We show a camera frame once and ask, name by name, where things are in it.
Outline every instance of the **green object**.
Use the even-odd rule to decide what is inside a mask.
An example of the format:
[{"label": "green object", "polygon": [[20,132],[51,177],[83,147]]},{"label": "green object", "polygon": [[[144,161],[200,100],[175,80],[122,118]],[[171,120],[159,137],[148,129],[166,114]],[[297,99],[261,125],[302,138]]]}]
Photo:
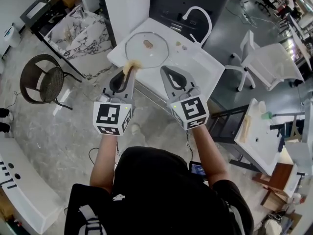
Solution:
[{"label": "green object", "polygon": [[272,117],[273,117],[273,113],[272,112],[266,112],[266,113],[261,115],[262,119],[272,119]]}]

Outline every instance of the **white curved faucet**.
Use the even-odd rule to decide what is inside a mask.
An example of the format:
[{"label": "white curved faucet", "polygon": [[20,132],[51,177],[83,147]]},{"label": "white curved faucet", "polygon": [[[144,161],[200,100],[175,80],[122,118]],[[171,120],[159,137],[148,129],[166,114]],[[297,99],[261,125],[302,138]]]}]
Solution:
[{"label": "white curved faucet", "polygon": [[209,30],[207,32],[207,34],[205,35],[205,37],[203,38],[203,40],[199,43],[195,37],[190,34],[190,36],[192,37],[192,39],[195,41],[195,44],[199,45],[200,47],[202,47],[202,45],[204,44],[205,40],[207,40],[207,38],[209,37],[209,35],[211,34],[211,31],[212,31],[212,22],[211,22],[211,19],[210,19],[210,16],[209,14],[204,10],[202,9],[201,7],[198,7],[198,6],[192,6],[188,9],[188,11],[186,12],[185,15],[183,15],[183,19],[186,20],[187,17],[189,16],[189,13],[193,10],[193,9],[197,9],[197,10],[200,10],[207,18],[207,21],[209,23]]}]

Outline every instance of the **white marker cube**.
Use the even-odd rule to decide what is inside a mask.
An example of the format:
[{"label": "white marker cube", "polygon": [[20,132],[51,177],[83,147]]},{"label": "white marker cube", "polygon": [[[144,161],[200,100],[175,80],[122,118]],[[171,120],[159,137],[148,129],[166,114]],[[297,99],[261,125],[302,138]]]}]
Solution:
[{"label": "white marker cube", "polygon": [[93,126],[100,134],[122,136],[132,114],[131,104],[94,102]]},{"label": "white marker cube", "polygon": [[202,94],[172,103],[170,106],[172,115],[184,130],[206,124],[209,118],[209,109]]}]

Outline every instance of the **black and white square marker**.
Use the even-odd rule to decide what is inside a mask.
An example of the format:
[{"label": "black and white square marker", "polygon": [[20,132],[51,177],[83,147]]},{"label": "black and white square marker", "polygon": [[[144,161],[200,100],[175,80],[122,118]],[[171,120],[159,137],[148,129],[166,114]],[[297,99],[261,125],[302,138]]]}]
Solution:
[{"label": "black and white square marker", "polygon": [[119,131],[114,127],[97,126],[102,134],[119,135]]},{"label": "black and white square marker", "polygon": [[181,102],[181,106],[187,120],[197,118],[206,114],[199,97],[195,97],[190,100]]},{"label": "black and white square marker", "polygon": [[125,131],[127,125],[129,124],[129,121],[131,120],[132,118],[132,112],[131,112],[131,109],[128,111],[127,113],[127,116],[126,118],[124,119],[123,123],[122,123],[122,129],[123,129],[123,132]]},{"label": "black and white square marker", "polygon": [[97,123],[117,124],[119,105],[101,104],[98,112]]},{"label": "black and white square marker", "polygon": [[182,122],[182,120],[180,119],[180,117],[177,115],[177,113],[172,109],[172,114],[174,116],[174,118],[176,118],[176,120],[178,121],[178,123],[183,127],[184,123]]},{"label": "black and white square marker", "polygon": [[195,121],[191,121],[189,123],[187,123],[187,129],[190,129],[190,128],[193,128],[193,127],[197,127],[201,124],[204,124],[205,123],[205,120],[206,120],[206,117],[204,118],[200,118],[198,120],[195,120]]}]

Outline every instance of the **yellow sponge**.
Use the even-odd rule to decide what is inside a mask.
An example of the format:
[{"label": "yellow sponge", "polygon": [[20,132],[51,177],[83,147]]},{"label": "yellow sponge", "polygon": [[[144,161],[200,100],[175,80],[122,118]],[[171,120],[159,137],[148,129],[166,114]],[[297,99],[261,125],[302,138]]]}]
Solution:
[{"label": "yellow sponge", "polygon": [[123,67],[123,73],[125,74],[124,80],[126,80],[127,74],[131,68],[135,69],[137,72],[139,69],[142,69],[142,64],[139,60],[136,59],[128,60],[126,65]]}]

